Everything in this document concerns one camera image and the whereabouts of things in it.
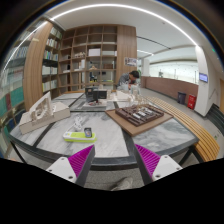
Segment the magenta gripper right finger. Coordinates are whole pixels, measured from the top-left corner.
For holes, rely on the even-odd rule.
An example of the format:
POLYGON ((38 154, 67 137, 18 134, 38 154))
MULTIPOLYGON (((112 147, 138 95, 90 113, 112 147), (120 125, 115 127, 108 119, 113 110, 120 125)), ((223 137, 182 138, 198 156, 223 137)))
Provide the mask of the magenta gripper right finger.
POLYGON ((159 156, 140 145, 135 145, 134 155, 145 185, 182 169, 170 156, 159 156))

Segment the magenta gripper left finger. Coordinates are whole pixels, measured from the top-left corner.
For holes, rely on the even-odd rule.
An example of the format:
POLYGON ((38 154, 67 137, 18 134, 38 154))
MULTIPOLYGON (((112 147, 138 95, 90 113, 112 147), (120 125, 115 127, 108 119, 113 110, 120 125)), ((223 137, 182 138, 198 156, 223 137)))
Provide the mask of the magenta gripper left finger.
POLYGON ((47 171, 83 187, 94 156, 95 146, 91 145, 70 157, 60 157, 47 168, 47 171))

